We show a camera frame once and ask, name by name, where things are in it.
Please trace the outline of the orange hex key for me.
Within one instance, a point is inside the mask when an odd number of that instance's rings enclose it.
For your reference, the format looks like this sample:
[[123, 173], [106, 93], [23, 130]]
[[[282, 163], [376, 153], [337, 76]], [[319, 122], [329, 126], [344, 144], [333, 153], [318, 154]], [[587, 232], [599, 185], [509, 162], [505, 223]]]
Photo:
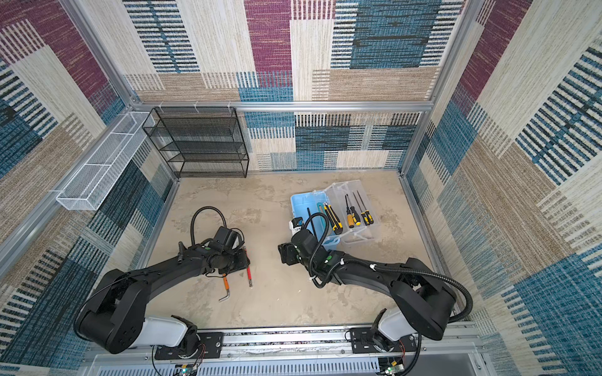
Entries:
[[222, 298], [219, 299], [219, 302], [225, 302], [227, 301], [227, 299], [230, 298], [230, 285], [227, 279], [227, 274], [222, 274], [222, 281], [224, 283], [224, 288], [225, 288], [225, 296], [223, 296]]

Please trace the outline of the black yellow utility knife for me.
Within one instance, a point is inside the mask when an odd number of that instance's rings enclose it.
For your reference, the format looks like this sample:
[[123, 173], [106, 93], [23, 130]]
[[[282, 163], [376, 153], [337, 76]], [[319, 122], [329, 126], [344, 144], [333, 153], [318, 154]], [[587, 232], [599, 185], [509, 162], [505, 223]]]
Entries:
[[329, 216], [329, 220], [334, 234], [340, 235], [341, 233], [343, 233], [343, 224], [341, 223], [339, 217], [334, 212], [332, 206], [329, 203], [325, 202], [323, 205]]

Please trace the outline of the teal utility knife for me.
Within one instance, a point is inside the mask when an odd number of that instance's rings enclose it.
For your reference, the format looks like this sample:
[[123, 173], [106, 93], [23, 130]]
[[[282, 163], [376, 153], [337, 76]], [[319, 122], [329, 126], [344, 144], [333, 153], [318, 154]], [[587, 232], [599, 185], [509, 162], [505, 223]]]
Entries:
[[323, 216], [321, 218], [322, 218], [322, 222], [324, 223], [325, 233], [329, 234], [329, 232], [330, 232], [330, 221], [329, 221], [329, 216], [328, 216], [328, 214], [327, 214], [327, 212], [325, 210], [325, 207], [324, 207], [323, 203], [318, 202], [317, 203], [317, 208], [318, 208], [318, 211], [321, 214], [323, 214]]

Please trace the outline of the light blue plastic toolbox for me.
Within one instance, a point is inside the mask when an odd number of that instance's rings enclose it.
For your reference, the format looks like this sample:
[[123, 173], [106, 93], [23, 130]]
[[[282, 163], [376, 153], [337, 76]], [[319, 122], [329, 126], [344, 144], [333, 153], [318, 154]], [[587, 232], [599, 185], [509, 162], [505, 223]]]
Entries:
[[326, 235], [323, 246], [337, 250], [346, 246], [376, 241], [379, 220], [360, 180], [333, 183], [324, 190], [291, 197], [292, 233], [306, 226], [316, 238]]

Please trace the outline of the wooden handled screwdriver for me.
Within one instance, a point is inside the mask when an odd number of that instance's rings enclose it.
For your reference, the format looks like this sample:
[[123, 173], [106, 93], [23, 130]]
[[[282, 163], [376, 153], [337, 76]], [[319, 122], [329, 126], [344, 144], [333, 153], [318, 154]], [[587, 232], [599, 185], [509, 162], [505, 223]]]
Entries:
[[345, 202], [348, 227], [352, 229], [354, 227], [357, 227], [359, 225], [359, 222], [357, 221], [353, 208], [350, 206], [348, 194], [345, 194]]

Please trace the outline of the black hex key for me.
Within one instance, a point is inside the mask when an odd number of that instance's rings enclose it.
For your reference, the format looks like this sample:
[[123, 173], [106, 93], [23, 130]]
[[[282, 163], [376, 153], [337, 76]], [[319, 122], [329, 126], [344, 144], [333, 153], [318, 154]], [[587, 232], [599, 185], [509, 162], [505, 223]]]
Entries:
[[312, 231], [313, 235], [315, 235], [315, 237], [318, 238], [318, 235], [315, 230], [314, 223], [313, 223], [313, 214], [310, 211], [309, 207], [307, 208], [307, 214], [308, 214], [308, 221], [309, 221], [308, 223], [311, 225], [311, 231]]

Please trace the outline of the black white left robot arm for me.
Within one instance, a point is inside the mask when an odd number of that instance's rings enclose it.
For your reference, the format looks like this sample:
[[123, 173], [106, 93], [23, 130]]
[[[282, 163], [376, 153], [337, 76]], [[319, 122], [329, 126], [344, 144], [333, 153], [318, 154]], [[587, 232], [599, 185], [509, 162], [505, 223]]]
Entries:
[[224, 278], [246, 269], [244, 235], [223, 223], [213, 238], [178, 244], [176, 256], [144, 269], [113, 269], [78, 309], [75, 334], [112, 354], [141, 346], [163, 346], [183, 359], [194, 357], [202, 341], [198, 328], [181, 316], [147, 316], [147, 304], [158, 295], [193, 277]]

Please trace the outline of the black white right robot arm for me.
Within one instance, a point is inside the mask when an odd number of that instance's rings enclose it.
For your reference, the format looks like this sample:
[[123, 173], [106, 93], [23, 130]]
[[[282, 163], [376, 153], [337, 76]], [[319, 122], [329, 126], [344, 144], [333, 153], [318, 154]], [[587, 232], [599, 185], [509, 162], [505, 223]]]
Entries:
[[440, 341], [448, 324], [472, 312], [473, 297], [465, 286], [437, 274], [417, 258], [378, 263], [329, 251], [324, 240], [325, 236], [317, 238], [304, 224], [277, 250], [282, 263], [303, 265], [316, 288], [330, 283], [355, 285], [393, 299], [396, 308], [381, 310], [368, 334], [368, 343], [379, 352], [393, 351], [410, 335], [418, 341], [424, 337]]

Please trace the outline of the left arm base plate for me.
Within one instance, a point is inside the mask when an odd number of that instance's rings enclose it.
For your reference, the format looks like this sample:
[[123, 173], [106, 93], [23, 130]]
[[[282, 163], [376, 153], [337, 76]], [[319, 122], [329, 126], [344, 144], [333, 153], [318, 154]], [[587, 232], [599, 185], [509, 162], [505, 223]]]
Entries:
[[224, 344], [223, 332], [200, 332], [192, 339], [192, 345], [186, 342], [177, 347], [158, 346], [154, 360], [206, 360], [219, 359]]

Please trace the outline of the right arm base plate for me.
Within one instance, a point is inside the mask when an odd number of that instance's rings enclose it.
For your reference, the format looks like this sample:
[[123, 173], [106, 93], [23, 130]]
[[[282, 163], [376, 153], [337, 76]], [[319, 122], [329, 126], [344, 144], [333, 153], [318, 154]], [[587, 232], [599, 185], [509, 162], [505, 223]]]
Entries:
[[417, 348], [415, 335], [408, 335], [398, 341], [392, 341], [369, 327], [352, 327], [345, 332], [344, 338], [351, 344], [354, 354], [407, 353], [415, 352]]

